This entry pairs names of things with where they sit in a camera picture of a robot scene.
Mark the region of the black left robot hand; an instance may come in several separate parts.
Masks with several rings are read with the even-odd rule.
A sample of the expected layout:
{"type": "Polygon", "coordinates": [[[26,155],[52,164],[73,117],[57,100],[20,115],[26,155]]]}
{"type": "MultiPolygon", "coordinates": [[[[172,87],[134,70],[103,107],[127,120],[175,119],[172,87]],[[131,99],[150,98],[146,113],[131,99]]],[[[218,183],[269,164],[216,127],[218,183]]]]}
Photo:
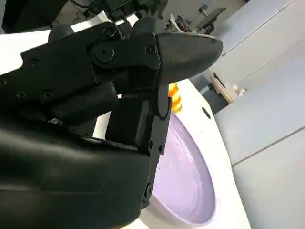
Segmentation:
{"type": "Polygon", "coordinates": [[[160,18],[167,0],[101,0],[102,10],[112,22],[127,19],[131,15],[140,18],[160,18]]]}

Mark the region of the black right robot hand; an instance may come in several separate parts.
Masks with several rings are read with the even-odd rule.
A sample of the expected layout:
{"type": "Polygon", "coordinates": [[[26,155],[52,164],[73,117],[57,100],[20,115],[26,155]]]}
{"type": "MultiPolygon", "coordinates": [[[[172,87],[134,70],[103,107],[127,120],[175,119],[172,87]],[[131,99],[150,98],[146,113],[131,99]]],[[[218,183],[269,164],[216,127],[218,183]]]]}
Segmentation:
{"type": "Polygon", "coordinates": [[[223,42],[157,18],[51,30],[0,77],[0,226],[113,229],[149,204],[168,88],[212,66],[223,42]]]}

